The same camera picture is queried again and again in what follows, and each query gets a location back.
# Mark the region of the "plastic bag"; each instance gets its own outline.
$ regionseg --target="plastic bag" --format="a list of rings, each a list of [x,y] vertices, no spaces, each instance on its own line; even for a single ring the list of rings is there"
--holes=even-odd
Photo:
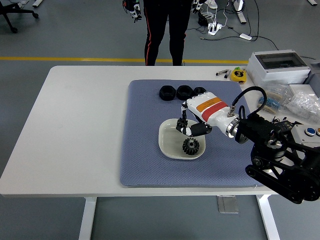
[[[286,109],[286,105],[290,102],[291,97],[293,96],[288,85],[282,84],[263,84],[260,85],[261,88],[266,93],[267,101],[266,105],[263,107],[263,110],[268,111],[272,114],[277,114],[281,110]],[[260,97],[257,103],[257,106],[260,107],[264,101],[264,97]]]
[[[320,102],[316,96],[301,91],[292,97],[286,107],[299,117],[320,124]]]

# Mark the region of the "blue mat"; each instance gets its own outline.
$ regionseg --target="blue mat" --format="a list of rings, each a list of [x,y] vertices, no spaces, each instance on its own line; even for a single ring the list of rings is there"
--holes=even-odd
[[[251,164],[253,143],[239,144],[217,127],[205,136],[206,148],[195,160],[178,160],[165,156],[158,143],[159,126],[167,119],[181,117],[177,99],[163,101],[159,90],[164,85],[203,87],[229,106],[241,93],[232,81],[134,80],[129,85],[128,105],[121,149],[120,182],[124,186],[152,187],[251,187],[261,183],[249,177],[245,167]],[[249,109],[245,98],[237,103]],[[187,110],[187,118],[195,120]]]

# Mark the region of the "yellow tape measure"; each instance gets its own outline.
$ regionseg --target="yellow tape measure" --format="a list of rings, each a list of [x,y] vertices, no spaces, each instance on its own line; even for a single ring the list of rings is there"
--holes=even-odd
[[[246,70],[241,70],[240,67],[236,67],[232,71],[230,79],[234,82],[238,82],[239,84],[244,84],[247,81]]]

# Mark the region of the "person's leg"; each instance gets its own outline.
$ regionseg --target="person's leg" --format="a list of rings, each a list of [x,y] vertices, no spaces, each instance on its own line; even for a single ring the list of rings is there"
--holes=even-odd
[[[169,8],[170,53],[174,66],[181,66],[192,0],[172,0]]]
[[[143,12],[146,19],[147,36],[144,47],[146,66],[154,66],[159,45],[164,37],[168,18],[168,9],[156,0],[143,0]]]

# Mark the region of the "control panel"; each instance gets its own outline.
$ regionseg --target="control panel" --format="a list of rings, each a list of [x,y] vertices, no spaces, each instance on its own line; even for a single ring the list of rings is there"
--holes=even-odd
[[[294,141],[311,148],[320,147],[320,125],[296,124],[291,130]],[[299,158],[304,159],[305,154],[297,151]]]

